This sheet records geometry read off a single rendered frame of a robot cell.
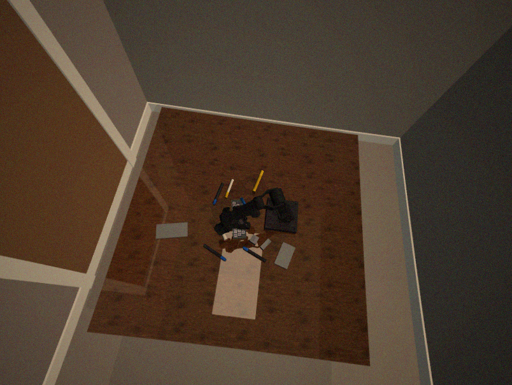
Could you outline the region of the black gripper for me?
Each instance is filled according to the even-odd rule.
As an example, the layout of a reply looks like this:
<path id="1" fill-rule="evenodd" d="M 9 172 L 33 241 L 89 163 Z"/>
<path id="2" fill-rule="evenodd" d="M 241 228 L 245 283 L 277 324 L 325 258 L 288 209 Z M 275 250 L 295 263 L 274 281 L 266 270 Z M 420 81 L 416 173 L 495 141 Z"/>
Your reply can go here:
<path id="1" fill-rule="evenodd" d="M 234 211 L 235 209 L 237 209 L 237 208 L 239 208 L 239 207 L 241 207 L 241 206 L 242 206 L 242 205 L 233 207 L 233 210 L 232 210 L 232 211 Z M 222 210 L 222 212 L 226 212 L 226 211 L 230 211 L 230 208 L 229 208 L 229 207 L 225 207 L 225 208 Z M 251 213 L 251 214 L 249 214 L 249 215 L 247 215 L 247 216 L 252 216 L 252 218 L 253 218 L 253 217 L 259 217 L 259 216 L 260 216 L 260 211 L 259 211 L 259 210 L 256 210 L 255 212 L 253 212 L 253 213 Z"/>

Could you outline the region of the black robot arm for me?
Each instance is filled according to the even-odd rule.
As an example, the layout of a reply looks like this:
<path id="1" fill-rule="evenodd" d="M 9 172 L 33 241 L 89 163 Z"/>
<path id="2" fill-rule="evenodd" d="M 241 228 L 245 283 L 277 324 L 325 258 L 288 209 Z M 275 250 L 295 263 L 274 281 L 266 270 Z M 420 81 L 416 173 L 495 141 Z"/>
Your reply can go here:
<path id="1" fill-rule="evenodd" d="M 263 197 L 269 194 L 273 207 L 265 205 Z M 290 204 L 287 204 L 281 188 L 273 188 L 266 190 L 262 195 L 256 196 L 253 200 L 235 209 L 234 211 L 226 211 L 220 214 L 220 223 L 216 224 L 214 230 L 223 235 L 233 229 L 250 229 L 250 222 L 247 222 L 247 215 L 256 210 L 267 209 L 276 210 L 280 223 L 291 223 L 295 219 Z M 243 218 L 244 219 L 243 222 Z"/>

